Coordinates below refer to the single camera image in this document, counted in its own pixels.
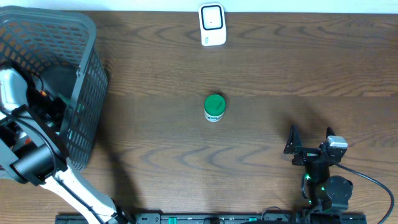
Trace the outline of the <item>green lid small jar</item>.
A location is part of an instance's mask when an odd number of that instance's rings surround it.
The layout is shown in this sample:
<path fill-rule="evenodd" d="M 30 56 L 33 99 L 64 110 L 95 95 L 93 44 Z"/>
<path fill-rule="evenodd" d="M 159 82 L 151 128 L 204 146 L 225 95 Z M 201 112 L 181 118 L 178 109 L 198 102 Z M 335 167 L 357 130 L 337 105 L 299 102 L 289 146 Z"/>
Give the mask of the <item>green lid small jar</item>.
<path fill-rule="evenodd" d="M 210 122 L 222 119 L 226 109 L 226 100 L 221 95 L 209 95 L 204 102 L 204 116 Z"/>

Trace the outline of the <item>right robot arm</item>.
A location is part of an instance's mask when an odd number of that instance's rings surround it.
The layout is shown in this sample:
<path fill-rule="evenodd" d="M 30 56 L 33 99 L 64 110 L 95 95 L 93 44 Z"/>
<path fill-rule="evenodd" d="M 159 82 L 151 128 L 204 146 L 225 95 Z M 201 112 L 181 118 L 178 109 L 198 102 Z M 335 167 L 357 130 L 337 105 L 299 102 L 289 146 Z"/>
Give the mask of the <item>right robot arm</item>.
<path fill-rule="evenodd" d="M 310 205 L 295 212 L 291 223 L 341 223 L 341 214 L 348 209 L 353 183 L 339 175 L 330 175 L 348 149 L 348 143 L 331 128 L 317 148 L 304 147 L 296 126 L 292 126 L 284 154 L 292 154 L 294 166 L 304 166 L 302 195 Z"/>

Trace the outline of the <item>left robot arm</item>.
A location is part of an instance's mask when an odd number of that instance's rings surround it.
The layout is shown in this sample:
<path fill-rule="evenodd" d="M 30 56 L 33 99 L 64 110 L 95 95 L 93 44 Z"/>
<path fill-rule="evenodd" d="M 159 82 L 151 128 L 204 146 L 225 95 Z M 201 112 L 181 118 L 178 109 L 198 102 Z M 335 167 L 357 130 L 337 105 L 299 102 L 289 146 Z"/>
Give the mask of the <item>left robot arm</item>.
<path fill-rule="evenodd" d="M 30 138 L 1 139 L 1 166 L 15 181 L 47 189 L 79 211 L 88 223 L 135 223 L 114 200 L 97 191 L 72 164 L 69 146 L 87 147 L 93 139 L 89 121 L 80 121 L 72 137 L 61 139 L 28 107 L 29 86 L 1 86 L 1 125 L 15 123 Z"/>

